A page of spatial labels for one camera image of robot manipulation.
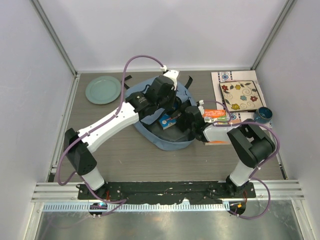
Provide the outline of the light blue treehouse book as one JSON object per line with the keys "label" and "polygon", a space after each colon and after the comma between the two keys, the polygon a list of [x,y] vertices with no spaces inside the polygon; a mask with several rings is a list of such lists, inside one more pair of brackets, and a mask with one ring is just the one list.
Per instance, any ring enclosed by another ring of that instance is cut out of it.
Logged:
{"label": "light blue treehouse book", "polygon": [[160,119],[159,119],[159,124],[162,127],[163,130],[166,130],[173,125],[177,123],[177,120],[175,118],[171,118],[169,115],[164,114]]}

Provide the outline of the orange treehouse book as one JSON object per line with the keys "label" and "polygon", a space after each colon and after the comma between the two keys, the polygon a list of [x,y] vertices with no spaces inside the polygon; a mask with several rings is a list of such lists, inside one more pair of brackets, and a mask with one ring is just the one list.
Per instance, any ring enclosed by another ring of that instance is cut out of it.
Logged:
{"label": "orange treehouse book", "polygon": [[216,127],[215,125],[228,124],[226,111],[223,109],[205,109],[203,118],[206,123],[209,123],[209,130],[204,131],[204,135],[208,142],[204,144],[209,145],[230,145],[230,140],[227,132],[230,130],[228,127]]}

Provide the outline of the light blue student backpack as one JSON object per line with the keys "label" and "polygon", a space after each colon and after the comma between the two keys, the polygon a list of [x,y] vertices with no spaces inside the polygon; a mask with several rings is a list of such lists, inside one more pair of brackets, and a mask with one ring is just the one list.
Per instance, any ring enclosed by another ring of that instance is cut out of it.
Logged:
{"label": "light blue student backpack", "polygon": [[167,114],[177,120],[186,107],[196,105],[196,101],[189,91],[193,78],[189,76],[186,84],[177,83],[176,99],[171,110],[159,108],[146,98],[146,91],[155,78],[131,87],[125,85],[125,101],[132,104],[139,115],[139,121],[134,124],[134,127],[161,150],[176,151],[184,149],[195,140],[192,134],[188,130],[181,131],[176,124],[163,130],[159,124],[159,119]]}

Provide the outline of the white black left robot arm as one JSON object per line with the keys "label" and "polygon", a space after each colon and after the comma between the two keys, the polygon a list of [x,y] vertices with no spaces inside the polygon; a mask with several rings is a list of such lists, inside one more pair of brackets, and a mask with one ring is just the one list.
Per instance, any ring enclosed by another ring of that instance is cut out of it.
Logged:
{"label": "white black left robot arm", "polygon": [[172,109],[176,100],[178,75],[177,70],[169,70],[156,77],[146,91],[131,93],[120,107],[94,124],[79,131],[73,128],[66,131],[65,155],[75,172],[87,183],[93,198],[102,199],[107,193],[108,184],[101,176],[92,153],[122,129],[153,115],[159,109]]}

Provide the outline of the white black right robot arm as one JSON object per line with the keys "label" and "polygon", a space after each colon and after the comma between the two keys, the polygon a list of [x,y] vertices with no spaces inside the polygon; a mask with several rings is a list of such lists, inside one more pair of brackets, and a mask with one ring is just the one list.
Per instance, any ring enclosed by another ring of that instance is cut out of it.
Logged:
{"label": "white black right robot arm", "polygon": [[209,123],[197,106],[186,107],[178,116],[176,125],[187,130],[203,143],[229,142],[239,161],[225,180],[224,193],[236,198],[243,193],[249,180],[258,168],[277,154],[280,144],[274,143],[262,128],[272,130],[264,124],[247,119],[236,124]]}

